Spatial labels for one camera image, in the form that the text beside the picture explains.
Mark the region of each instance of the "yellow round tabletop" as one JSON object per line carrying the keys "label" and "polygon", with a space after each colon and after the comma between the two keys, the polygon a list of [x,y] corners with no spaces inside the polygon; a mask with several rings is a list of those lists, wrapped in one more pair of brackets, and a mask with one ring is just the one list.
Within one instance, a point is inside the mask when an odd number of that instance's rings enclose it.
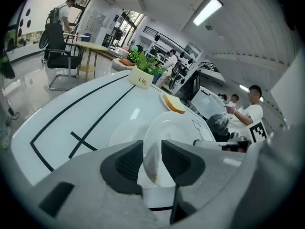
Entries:
{"label": "yellow round tabletop", "polygon": [[79,41],[76,41],[75,45],[78,45],[78,46],[81,46],[81,47],[85,47],[85,48],[94,49],[94,50],[99,50],[99,51],[107,51],[108,50],[108,48],[100,46],[100,45],[92,43],[92,42],[79,42]]}

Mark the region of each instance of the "ceiling light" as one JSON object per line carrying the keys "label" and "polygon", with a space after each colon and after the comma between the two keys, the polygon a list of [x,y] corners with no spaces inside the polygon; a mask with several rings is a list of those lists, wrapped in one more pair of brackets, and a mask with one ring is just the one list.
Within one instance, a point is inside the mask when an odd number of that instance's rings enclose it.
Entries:
{"label": "ceiling light", "polygon": [[241,89],[243,89],[244,91],[246,91],[246,92],[250,92],[249,88],[246,88],[246,87],[243,86],[243,85],[239,85],[239,87],[240,87]]}
{"label": "ceiling light", "polygon": [[195,25],[199,26],[202,22],[204,22],[207,18],[209,18],[212,14],[214,14],[217,10],[222,7],[222,3],[218,0],[211,0],[204,9],[198,14],[196,19],[193,21]]}

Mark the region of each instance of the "orange cushion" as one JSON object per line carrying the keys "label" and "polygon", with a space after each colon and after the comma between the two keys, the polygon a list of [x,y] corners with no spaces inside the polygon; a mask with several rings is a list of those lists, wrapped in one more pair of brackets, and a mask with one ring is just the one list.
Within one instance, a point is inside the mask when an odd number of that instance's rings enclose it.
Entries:
{"label": "orange cushion", "polygon": [[119,62],[121,62],[122,64],[124,64],[126,66],[135,66],[135,64],[128,59],[120,59]]}

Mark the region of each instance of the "plastic bag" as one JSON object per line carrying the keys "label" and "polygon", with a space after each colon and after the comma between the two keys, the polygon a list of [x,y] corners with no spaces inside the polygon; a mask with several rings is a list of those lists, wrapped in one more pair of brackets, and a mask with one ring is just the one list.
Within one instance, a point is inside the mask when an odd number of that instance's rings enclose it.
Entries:
{"label": "plastic bag", "polygon": [[[229,102],[226,106],[234,107],[235,104]],[[223,112],[221,114],[214,114],[208,120],[207,124],[213,134],[218,135],[228,135],[228,124],[230,122],[232,115],[228,114],[227,112]]]}

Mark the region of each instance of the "hand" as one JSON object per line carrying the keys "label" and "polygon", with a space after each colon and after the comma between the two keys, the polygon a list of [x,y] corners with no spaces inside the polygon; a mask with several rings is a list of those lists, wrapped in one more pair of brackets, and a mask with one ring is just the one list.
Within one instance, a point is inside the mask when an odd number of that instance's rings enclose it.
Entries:
{"label": "hand", "polygon": [[234,107],[226,107],[226,108],[227,108],[227,113],[229,114],[233,114],[236,110]]}

